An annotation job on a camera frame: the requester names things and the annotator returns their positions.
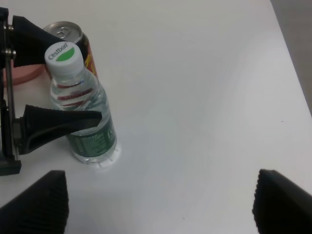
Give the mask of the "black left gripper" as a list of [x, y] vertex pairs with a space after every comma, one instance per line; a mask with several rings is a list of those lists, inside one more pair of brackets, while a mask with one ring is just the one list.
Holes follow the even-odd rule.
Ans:
[[[12, 63], [14, 66], [45, 64], [45, 52], [61, 39], [44, 31], [27, 18], [13, 16], [0, 9], [0, 175], [20, 173], [21, 161], [14, 143], [15, 105]], [[97, 111], [61, 111], [26, 105], [23, 114], [23, 153], [68, 134], [99, 125], [102, 114]]]

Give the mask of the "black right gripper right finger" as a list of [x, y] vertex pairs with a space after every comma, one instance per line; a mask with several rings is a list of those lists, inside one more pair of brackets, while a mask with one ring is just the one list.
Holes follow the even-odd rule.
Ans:
[[252, 213], [260, 234], [312, 232], [312, 195], [276, 170], [259, 171]]

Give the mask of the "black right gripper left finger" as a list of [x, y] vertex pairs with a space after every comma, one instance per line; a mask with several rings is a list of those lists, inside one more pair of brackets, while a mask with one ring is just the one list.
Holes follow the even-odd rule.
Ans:
[[68, 216], [65, 171], [53, 170], [0, 208], [0, 232], [63, 234]]

